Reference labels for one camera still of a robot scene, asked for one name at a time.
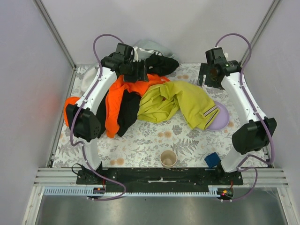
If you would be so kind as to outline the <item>orange cloth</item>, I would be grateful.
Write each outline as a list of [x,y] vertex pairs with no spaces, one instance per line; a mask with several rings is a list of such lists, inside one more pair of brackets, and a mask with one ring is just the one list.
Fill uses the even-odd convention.
[[136,92],[140,97],[142,97],[150,86],[156,84],[163,84],[168,82],[169,79],[165,76],[158,76],[156,74],[148,74],[148,82],[137,81],[124,82],[123,76],[121,75],[109,88],[108,94],[106,96],[106,120],[105,128],[108,130],[108,137],[114,138],[119,130],[119,125],[117,124],[118,118],[118,108],[120,107],[122,96],[124,90],[128,92]]

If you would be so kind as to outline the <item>yellow cloth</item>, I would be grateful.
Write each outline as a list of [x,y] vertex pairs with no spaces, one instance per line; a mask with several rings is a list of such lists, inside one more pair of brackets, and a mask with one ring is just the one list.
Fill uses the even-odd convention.
[[185,81],[151,86],[140,101],[137,118],[152,123],[171,119],[180,110],[191,129],[207,129],[220,109],[200,87]]

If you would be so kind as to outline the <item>purple plate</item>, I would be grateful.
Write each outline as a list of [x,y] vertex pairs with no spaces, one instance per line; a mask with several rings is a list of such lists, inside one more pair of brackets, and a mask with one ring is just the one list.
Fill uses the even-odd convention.
[[230,115],[227,108],[220,102],[214,101],[219,109],[219,113],[213,122],[206,128],[208,131],[219,131],[224,129],[230,121]]

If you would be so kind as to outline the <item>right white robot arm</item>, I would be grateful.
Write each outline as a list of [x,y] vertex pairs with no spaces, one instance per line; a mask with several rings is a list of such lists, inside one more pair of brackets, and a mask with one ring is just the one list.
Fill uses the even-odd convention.
[[225,173],[238,170],[254,152],[270,145],[277,127],[274,118],[268,118],[252,96],[238,61],[228,61],[223,49],[215,47],[205,53],[201,64],[199,82],[205,75],[210,86],[226,90],[240,119],[241,127],[232,135],[232,149],[218,167]]

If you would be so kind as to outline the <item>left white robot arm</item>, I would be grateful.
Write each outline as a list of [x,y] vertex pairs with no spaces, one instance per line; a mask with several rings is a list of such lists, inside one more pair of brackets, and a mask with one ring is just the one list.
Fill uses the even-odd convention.
[[109,88],[123,75],[125,82],[148,81],[146,63],[138,59],[137,48],[118,43],[115,52],[99,60],[99,69],[86,92],[74,104],[68,104],[66,114],[73,146],[82,148],[83,166],[98,169],[98,138],[104,123],[97,117],[101,102]]

